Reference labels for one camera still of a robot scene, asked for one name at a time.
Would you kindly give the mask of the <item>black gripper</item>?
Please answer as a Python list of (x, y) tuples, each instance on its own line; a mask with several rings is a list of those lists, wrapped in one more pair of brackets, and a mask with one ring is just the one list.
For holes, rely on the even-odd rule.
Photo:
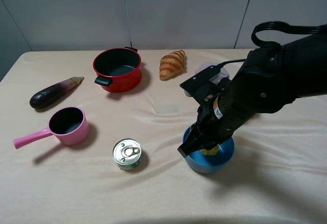
[(195, 123), (198, 129), (188, 129), (185, 132), (178, 152), (186, 158), (202, 149), (202, 134), (218, 144), (231, 138), (238, 128), (257, 114), (256, 109), (250, 106), (250, 92), (251, 88), (245, 82), (232, 81), (226, 84), (218, 95), (208, 95), (204, 106), (198, 108)]

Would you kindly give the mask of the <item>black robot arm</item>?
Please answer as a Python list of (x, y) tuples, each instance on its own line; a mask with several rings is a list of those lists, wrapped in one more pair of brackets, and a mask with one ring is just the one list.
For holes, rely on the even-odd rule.
[(259, 113), (275, 113), (298, 98), (326, 94), (326, 34), (250, 51), (232, 79), (214, 84), (221, 64), (181, 84), (198, 103), (197, 120), (179, 152), (211, 149)]

